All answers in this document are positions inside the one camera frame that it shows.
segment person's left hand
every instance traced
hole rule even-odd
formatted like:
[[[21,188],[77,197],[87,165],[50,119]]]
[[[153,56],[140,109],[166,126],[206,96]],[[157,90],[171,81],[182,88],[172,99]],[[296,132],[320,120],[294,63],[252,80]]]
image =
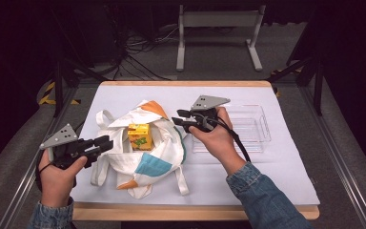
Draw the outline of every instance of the person's left hand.
[[[44,169],[40,174],[43,188],[41,204],[53,208],[66,207],[73,187],[73,179],[87,161],[85,156],[81,156],[66,170],[53,165]],[[49,152],[46,150],[38,166],[39,170],[48,164],[50,164]]]

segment juice box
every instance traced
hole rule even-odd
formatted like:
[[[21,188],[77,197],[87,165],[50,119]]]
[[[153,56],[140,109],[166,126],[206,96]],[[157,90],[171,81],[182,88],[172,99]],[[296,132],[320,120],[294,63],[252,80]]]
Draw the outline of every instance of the juice box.
[[[130,124],[128,136],[133,150],[151,151],[153,149],[153,137],[149,124]]]

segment clear plastic container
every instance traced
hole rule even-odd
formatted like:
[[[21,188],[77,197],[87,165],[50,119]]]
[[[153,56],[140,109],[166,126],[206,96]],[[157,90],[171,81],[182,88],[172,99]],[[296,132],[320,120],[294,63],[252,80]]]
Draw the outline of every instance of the clear plastic container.
[[[248,153],[262,153],[264,147],[272,140],[263,108],[259,105],[225,105],[234,131]],[[204,144],[193,136],[193,152],[208,153]]]

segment wooden table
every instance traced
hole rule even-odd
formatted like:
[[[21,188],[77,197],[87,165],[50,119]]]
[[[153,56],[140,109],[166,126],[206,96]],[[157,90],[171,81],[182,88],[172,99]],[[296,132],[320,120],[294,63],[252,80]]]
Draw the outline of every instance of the wooden table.
[[[106,86],[272,87],[267,81],[108,81]],[[296,206],[317,219],[316,205]],[[75,202],[73,220],[246,220],[242,206],[184,206]]]

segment denim jacket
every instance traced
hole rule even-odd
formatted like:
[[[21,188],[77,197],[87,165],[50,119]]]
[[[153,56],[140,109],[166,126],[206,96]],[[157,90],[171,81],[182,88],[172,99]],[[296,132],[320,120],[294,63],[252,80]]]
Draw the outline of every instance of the denim jacket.
[[[269,177],[251,163],[227,177],[234,195],[242,202],[255,228],[312,228]]]
[[[39,201],[31,215],[28,229],[55,228],[62,229],[71,228],[73,213],[73,199],[68,200],[67,207],[51,208],[46,207]]]
[[[247,163],[227,177],[234,195],[256,228],[312,228],[275,184]],[[28,228],[71,228],[73,199],[63,208],[50,208],[40,202],[34,208]]]

